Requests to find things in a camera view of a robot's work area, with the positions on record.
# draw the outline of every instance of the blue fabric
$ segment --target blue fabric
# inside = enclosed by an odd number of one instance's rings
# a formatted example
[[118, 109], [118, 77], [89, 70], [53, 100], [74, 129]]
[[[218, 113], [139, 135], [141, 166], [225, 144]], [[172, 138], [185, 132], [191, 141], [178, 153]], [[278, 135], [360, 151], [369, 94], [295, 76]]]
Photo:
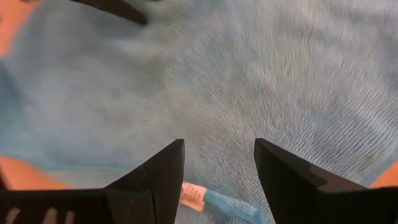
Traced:
[[266, 223], [255, 138], [362, 184], [397, 159], [394, 1], [131, 3], [147, 27], [62, 0], [33, 13], [2, 61], [1, 154], [99, 186], [184, 138], [185, 180]]
[[262, 224], [265, 222], [263, 211], [235, 198], [207, 190], [204, 200], [205, 205], [210, 203], [232, 219], [244, 220], [250, 224]]

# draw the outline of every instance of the black plastic part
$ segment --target black plastic part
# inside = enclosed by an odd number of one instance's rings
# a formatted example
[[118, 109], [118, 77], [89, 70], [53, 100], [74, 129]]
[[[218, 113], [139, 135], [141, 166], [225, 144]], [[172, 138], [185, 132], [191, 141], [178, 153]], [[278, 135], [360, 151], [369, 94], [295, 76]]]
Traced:
[[112, 15], [127, 19], [136, 24], [146, 25], [148, 19], [144, 13], [138, 11], [128, 3], [122, 0], [71, 0], [74, 2], [86, 4]]
[[[184, 141], [175, 140], [137, 169], [103, 189], [0, 190], [0, 223], [172, 224], [183, 180]], [[17, 210], [11, 222], [13, 210]]]
[[276, 224], [394, 223], [398, 188], [367, 189], [266, 141], [254, 159]]

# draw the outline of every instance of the blue cloth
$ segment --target blue cloth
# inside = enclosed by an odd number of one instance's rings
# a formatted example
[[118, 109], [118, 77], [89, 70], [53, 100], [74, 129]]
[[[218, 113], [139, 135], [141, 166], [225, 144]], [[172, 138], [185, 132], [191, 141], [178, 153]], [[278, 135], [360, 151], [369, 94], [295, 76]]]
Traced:
[[263, 211], [253, 207], [249, 203], [222, 195], [218, 192], [207, 190], [204, 201], [207, 207], [208, 204], [213, 205], [232, 219], [242, 220], [250, 224], [262, 224], [265, 222]]
[[185, 180], [266, 223], [255, 138], [364, 185], [397, 159], [394, 1], [131, 3], [147, 27], [62, 0], [33, 13], [2, 61], [1, 154], [100, 186], [184, 138]]

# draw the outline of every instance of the orange surface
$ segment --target orange surface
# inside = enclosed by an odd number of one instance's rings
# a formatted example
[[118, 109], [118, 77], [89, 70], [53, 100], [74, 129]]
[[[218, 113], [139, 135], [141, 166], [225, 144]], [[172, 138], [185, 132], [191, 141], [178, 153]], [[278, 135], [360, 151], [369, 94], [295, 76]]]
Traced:
[[20, 160], [0, 156], [1, 175], [8, 189], [68, 189], [69, 186], [48, 177], [36, 167]]
[[38, 1], [0, 0], [0, 57], [7, 52], [18, 28], [38, 4]]
[[390, 166], [390, 168], [382, 173], [371, 185], [372, 188], [393, 186], [398, 186], [398, 162]]

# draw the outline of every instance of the blue towel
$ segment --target blue towel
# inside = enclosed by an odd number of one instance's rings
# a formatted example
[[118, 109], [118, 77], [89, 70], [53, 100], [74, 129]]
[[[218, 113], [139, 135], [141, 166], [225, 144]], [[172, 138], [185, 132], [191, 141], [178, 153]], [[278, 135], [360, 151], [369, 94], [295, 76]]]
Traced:
[[[396, 2], [130, 2], [147, 27], [62, 0], [33, 13], [1, 62], [1, 154], [100, 186], [184, 138], [185, 180], [265, 223], [255, 138], [363, 185], [397, 159]], [[240, 221], [176, 220], [220, 222]]]

